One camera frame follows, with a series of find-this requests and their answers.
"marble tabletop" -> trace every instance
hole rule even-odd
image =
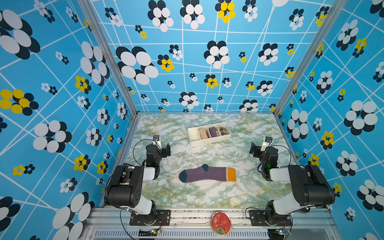
[[[231,132],[227,141],[191,147],[187,128],[226,121]],[[154,200],[157,207],[173,208],[265,208],[271,199],[291,192],[290,184],[267,182],[257,171],[258,158],[249,154],[251,142],[261,145],[265,136],[273,137],[272,145],[287,146],[273,114],[140,114],[127,163],[137,165],[132,147],[142,139],[160,134],[162,145],[171,146],[171,156],[161,160],[156,180],[144,181],[142,195]],[[135,158],[146,158],[142,141],[135,147]],[[289,152],[279,150],[279,165],[287,165]],[[184,183],[179,174],[184,169],[208,164],[211,167],[231,167],[236,170],[236,182],[201,180]]]

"ribbed sock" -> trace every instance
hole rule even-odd
[[[195,182],[211,179],[223,182],[236,182],[236,170],[229,167],[210,167],[206,164],[198,168],[183,170],[179,174],[182,182]]]

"black mounting plate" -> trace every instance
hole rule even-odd
[[[261,210],[249,210],[249,215],[250,215],[250,220],[252,223],[252,226],[270,226],[268,223],[265,221],[265,216],[264,216],[265,211]],[[284,226],[284,221],[289,225],[292,226],[292,221],[291,218],[286,218],[286,217],[281,217],[281,221],[276,225],[276,226]]]
[[[145,223],[148,222],[149,218],[146,216],[139,217],[136,214],[132,214],[133,218],[131,217],[131,220],[129,221],[130,226],[147,226]],[[169,226],[169,220],[170,220],[170,210],[156,210],[156,217],[161,217],[163,222],[161,223],[162,226]],[[151,226],[159,226],[159,220],[151,225]]]

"patterned wallpaper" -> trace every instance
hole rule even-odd
[[[344,239],[384,239],[384,5],[349,0],[278,115],[302,165],[333,186]]]
[[[0,239],[77,239],[132,116],[76,0],[0,10]]]
[[[92,4],[138,111],[271,112],[333,0]]]

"white storage box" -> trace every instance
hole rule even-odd
[[[216,130],[218,132],[217,137],[211,136],[211,133],[209,132],[209,129],[211,127],[216,128]],[[220,130],[219,130],[220,127],[225,128],[227,130],[228,134],[227,135],[221,135]],[[206,139],[200,138],[199,129],[201,129],[201,128],[204,128],[208,132],[209,138],[206,138]],[[210,125],[188,128],[188,134],[189,134],[189,141],[191,142],[191,146],[195,147],[195,146],[200,146],[200,145],[206,145],[209,143],[221,142],[221,141],[228,140],[231,137],[232,133],[229,130],[229,127],[228,127],[226,122],[219,122],[219,123],[210,124]]]

